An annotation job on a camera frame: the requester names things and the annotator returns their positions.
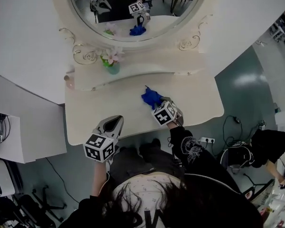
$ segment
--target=blue cloth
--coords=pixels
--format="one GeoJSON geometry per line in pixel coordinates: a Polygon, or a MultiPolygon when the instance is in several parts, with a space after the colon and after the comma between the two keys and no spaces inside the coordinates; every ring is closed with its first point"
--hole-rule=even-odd
{"type": "Polygon", "coordinates": [[[130,36],[140,36],[142,35],[144,32],[146,32],[146,28],[142,27],[141,25],[139,26],[134,26],[134,28],[130,29],[130,36]]]}
{"type": "Polygon", "coordinates": [[[161,105],[162,96],[154,90],[151,90],[148,86],[146,86],[146,93],[142,95],[142,99],[145,103],[152,107],[152,110],[155,109],[156,105],[161,105]]]}

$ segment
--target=oval mirror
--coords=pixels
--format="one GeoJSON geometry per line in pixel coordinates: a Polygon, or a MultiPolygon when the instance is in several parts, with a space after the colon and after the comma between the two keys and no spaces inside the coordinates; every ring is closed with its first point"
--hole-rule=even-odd
{"type": "Polygon", "coordinates": [[[71,0],[96,33],[117,41],[143,41],[174,28],[198,0],[71,0]]]}

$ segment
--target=green vase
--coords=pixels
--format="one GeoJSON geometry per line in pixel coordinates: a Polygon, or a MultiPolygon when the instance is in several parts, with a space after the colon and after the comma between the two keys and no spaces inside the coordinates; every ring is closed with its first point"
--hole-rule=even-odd
{"type": "Polygon", "coordinates": [[[118,63],[113,63],[112,66],[105,66],[105,68],[108,70],[110,74],[118,74],[119,69],[120,69],[120,64],[118,63]]]}

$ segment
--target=electrical outlet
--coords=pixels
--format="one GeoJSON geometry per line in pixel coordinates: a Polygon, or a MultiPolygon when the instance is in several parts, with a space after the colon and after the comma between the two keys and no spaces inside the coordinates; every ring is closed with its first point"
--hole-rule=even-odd
{"type": "Polygon", "coordinates": [[[213,140],[213,143],[215,142],[215,139],[211,139],[207,137],[201,137],[199,141],[207,143],[206,139],[208,139],[208,143],[211,143],[211,140],[213,140]]]}

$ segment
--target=vanity table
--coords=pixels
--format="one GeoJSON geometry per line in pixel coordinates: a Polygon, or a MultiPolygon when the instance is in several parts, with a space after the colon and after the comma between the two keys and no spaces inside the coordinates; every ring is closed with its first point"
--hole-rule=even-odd
{"type": "Polygon", "coordinates": [[[115,21],[123,32],[108,35],[104,23],[91,25],[81,18],[72,0],[53,0],[64,24],[61,32],[73,42],[75,89],[66,87],[65,106],[69,143],[82,144],[112,115],[124,117],[121,137],[160,129],[141,98],[145,86],[170,97],[182,110],[185,126],[222,116],[215,79],[198,48],[213,1],[193,0],[180,17],[152,17],[145,34],[129,37],[125,28],[133,27],[133,19],[115,21]],[[111,75],[97,52],[116,46],[123,48],[124,60],[120,72],[111,75]]]}

